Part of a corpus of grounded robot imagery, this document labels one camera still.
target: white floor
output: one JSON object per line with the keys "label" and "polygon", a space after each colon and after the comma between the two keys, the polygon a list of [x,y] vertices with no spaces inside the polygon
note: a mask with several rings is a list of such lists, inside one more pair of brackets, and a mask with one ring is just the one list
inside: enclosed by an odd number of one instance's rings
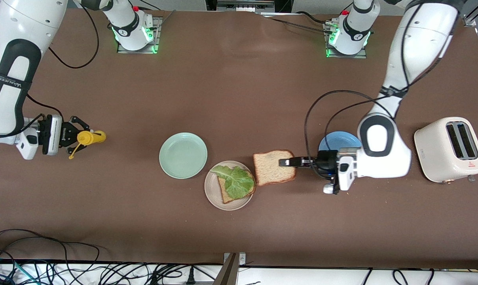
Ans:
{"label": "white floor", "polygon": [[[72,269],[84,270],[89,267],[85,264],[70,264]],[[107,272],[107,269],[100,268],[100,266],[107,266],[107,264],[98,264],[94,265],[89,271],[83,274],[78,280],[83,285],[98,285],[100,284],[100,276],[111,276],[107,280],[107,284],[115,283],[121,276],[113,274],[110,270]],[[126,274],[128,271],[136,267],[131,265],[129,267],[121,270],[122,274]],[[146,274],[152,273],[155,265],[149,265],[146,269],[142,267],[138,270],[132,272],[129,276],[145,276]],[[221,268],[221,266],[198,266],[199,269],[207,272],[211,276],[216,276]],[[28,264],[23,265],[22,268],[31,276],[37,276],[34,265]],[[46,265],[38,264],[38,269],[41,276],[45,275]],[[12,264],[0,264],[0,274],[8,275],[12,269]],[[65,264],[58,264],[58,271],[63,271],[67,269]],[[181,269],[181,277],[178,278],[165,278],[163,284],[171,285],[178,284],[182,285],[186,283],[188,279],[189,268],[186,267]],[[201,274],[201,272],[195,270],[195,280],[196,281],[212,281],[209,277]],[[252,283],[258,283],[259,285],[311,285],[311,284],[321,284],[321,285],[361,285],[366,276],[367,269],[282,269],[282,268],[240,268],[239,276],[237,279],[237,285],[251,285]],[[420,271],[420,270],[403,270],[409,285],[426,285],[429,277],[431,275],[430,271]],[[64,272],[60,276],[66,279],[67,285],[78,285],[77,282],[71,283],[72,277],[69,272]],[[20,270],[17,271],[14,276],[14,281],[19,284],[30,278],[22,273]],[[139,278],[130,280],[129,283],[126,280],[123,280],[116,285],[143,285],[146,281],[146,278]],[[63,281],[56,278],[54,280],[55,285],[63,285]],[[367,281],[367,285],[396,285],[392,277],[392,270],[373,270],[371,276]],[[431,282],[431,285],[478,285],[478,272],[455,272],[455,271],[436,271],[434,273],[434,278]]]}

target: green led light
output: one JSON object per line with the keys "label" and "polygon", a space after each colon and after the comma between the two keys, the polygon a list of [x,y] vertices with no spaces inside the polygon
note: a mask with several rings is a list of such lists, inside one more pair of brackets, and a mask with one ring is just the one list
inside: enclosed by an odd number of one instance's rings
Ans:
{"label": "green led light", "polygon": [[339,36],[339,28],[336,28],[336,31],[332,33],[333,36],[329,38],[329,43],[331,45],[335,45],[337,41],[337,37]]}
{"label": "green led light", "polygon": [[368,32],[366,36],[366,40],[364,41],[364,45],[362,47],[365,47],[367,45],[367,40],[369,39],[369,36],[371,35],[371,32]]}
{"label": "green led light", "polygon": [[149,32],[149,29],[142,29],[142,32],[144,33],[144,36],[146,37],[146,40],[151,40],[152,35],[147,34],[147,32]]}
{"label": "green led light", "polygon": [[120,40],[118,40],[118,35],[117,35],[116,32],[114,31],[114,29],[112,30],[112,33],[114,34],[114,38],[116,39],[116,41],[119,42]]}

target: lettuce leaf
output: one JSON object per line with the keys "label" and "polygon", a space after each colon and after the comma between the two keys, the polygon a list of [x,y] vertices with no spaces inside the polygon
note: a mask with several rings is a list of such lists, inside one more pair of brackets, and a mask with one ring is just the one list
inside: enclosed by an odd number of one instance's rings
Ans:
{"label": "lettuce leaf", "polygon": [[211,172],[216,173],[219,178],[225,180],[225,191],[232,199],[244,198],[255,185],[253,178],[248,175],[248,172],[239,166],[231,169],[228,166],[218,165],[212,168]]}

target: beige plate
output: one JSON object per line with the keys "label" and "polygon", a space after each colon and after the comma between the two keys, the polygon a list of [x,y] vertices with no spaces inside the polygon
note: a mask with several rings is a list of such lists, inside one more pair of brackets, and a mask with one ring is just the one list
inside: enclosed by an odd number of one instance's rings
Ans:
{"label": "beige plate", "polygon": [[[232,161],[232,160],[223,161],[223,162],[220,162],[219,164],[216,164],[215,166],[218,166],[218,165],[228,166],[230,168],[239,166],[241,169],[244,169],[248,171],[249,173],[251,173],[251,171],[244,164],[237,161]],[[217,207],[218,209],[222,209],[225,211],[234,211],[237,209],[241,209],[246,204],[248,204],[251,197],[253,196],[252,194],[246,198],[235,200],[230,203],[224,204],[223,198],[221,197],[221,190],[220,190],[220,184],[218,182],[218,176],[216,175],[216,173],[212,173],[210,171],[208,172],[206,176],[206,181],[204,181],[204,190],[206,191],[206,196],[209,202],[211,202],[211,204]]]}

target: light green plate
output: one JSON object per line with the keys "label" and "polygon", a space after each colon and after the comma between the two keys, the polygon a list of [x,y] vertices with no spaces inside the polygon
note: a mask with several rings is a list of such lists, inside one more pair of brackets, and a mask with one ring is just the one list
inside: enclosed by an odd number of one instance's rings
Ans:
{"label": "light green plate", "polygon": [[206,165],[207,147],[197,135],[181,132],[163,143],[159,159],[161,169],[170,177],[190,178]]}

